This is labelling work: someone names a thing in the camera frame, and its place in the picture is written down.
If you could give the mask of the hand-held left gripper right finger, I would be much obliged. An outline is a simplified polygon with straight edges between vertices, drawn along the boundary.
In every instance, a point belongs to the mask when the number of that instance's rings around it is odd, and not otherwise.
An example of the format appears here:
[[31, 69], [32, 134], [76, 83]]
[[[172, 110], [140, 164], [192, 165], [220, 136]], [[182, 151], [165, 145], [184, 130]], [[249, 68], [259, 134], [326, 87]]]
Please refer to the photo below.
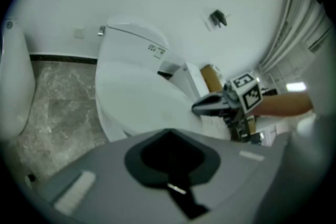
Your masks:
[[271, 146], [169, 130], [174, 150], [169, 224], [252, 224], [279, 169], [285, 135]]

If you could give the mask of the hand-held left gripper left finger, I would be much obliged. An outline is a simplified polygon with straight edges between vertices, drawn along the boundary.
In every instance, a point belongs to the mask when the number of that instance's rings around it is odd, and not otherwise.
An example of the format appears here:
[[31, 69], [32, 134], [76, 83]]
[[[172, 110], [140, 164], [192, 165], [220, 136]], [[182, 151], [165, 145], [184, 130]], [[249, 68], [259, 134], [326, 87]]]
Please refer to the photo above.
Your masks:
[[184, 224], [185, 214], [164, 189], [148, 188], [135, 180], [124, 163], [125, 154], [156, 132], [148, 132], [98, 146], [51, 176], [38, 188], [51, 206], [73, 185], [81, 174], [94, 182], [70, 215], [80, 224]]

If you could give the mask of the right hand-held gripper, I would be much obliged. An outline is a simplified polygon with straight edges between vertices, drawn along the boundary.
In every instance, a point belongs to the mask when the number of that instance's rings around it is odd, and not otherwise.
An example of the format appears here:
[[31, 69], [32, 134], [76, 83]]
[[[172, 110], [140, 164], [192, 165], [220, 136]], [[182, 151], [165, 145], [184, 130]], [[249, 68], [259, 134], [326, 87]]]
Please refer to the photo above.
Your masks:
[[245, 140], [251, 135], [248, 125], [249, 113], [261, 104], [263, 95], [259, 82], [251, 73], [245, 72], [224, 84], [222, 92], [211, 92], [192, 105], [196, 115], [223, 116], [232, 140]]

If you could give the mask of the person's right forearm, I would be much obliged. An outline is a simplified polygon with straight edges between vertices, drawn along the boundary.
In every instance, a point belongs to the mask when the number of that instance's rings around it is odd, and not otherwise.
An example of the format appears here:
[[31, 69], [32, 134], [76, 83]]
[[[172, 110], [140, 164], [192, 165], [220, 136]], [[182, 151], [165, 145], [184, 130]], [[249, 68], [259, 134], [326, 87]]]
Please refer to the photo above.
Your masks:
[[288, 92], [264, 96], [251, 113], [256, 116], [290, 117], [302, 115], [312, 109], [312, 102], [306, 92]]

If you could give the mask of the white toilet with tank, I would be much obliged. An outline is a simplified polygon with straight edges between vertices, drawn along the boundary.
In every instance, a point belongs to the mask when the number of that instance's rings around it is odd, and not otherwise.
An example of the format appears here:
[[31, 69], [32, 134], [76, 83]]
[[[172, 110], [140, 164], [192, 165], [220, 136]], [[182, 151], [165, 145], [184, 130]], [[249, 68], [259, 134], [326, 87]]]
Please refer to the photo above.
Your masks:
[[[101, 36], [96, 72], [104, 63], [120, 62], [160, 75], [159, 68], [169, 51], [169, 44], [160, 30], [140, 19], [127, 17], [111, 17], [104, 26], [106, 29]], [[96, 105], [101, 127], [110, 142], [135, 136], [123, 130], [114, 120], [109, 120], [97, 100]]]

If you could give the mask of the long ceiling lamp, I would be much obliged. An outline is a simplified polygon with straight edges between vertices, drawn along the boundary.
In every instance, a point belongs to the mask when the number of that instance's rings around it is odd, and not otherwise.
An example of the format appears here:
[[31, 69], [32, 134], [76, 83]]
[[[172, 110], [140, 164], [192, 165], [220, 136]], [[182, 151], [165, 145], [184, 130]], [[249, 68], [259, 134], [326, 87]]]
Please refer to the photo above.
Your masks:
[[288, 92], [302, 92], [306, 91], [307, 87], [304, 82], [292, 82], [286, 84]]

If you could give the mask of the white ceiling pipes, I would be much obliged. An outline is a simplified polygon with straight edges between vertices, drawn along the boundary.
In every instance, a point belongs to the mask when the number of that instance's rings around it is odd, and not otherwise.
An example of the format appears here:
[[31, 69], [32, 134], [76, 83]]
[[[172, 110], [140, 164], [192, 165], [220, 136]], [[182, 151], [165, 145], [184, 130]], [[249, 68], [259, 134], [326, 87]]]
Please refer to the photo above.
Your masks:
[[296, 45], [307, 48], [325, 32], [331, 32], [332, 22], [322, 2], [318, 0], [286, 0], [283, 18], [274, 40], [259, 66], [270, 71]]

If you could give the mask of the ceiling air conditioner vent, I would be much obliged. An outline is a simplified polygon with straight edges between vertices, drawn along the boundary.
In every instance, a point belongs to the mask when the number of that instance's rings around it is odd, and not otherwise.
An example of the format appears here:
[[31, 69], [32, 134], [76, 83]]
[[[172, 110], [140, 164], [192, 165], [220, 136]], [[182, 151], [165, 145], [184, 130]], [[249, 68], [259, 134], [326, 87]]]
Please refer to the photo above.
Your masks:
[[320, 38], [313, 42], [311, 46], [308, 47], [308, 50], [311, 53], [316, 53], [321, 46], [323, 45], [324, 41], [329, 37], [329, 32], [325, 32]]

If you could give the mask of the black wall holder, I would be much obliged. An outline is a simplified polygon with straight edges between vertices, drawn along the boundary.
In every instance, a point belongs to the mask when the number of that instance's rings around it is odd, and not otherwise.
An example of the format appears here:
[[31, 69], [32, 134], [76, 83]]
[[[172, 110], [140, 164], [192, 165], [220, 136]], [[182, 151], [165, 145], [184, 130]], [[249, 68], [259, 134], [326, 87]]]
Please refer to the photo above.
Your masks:
[[218, 9], [213, 11], [209, 18], [215, 27], [221, 28], [222, 25], [227, 26], [227, 20], [224, 13]]

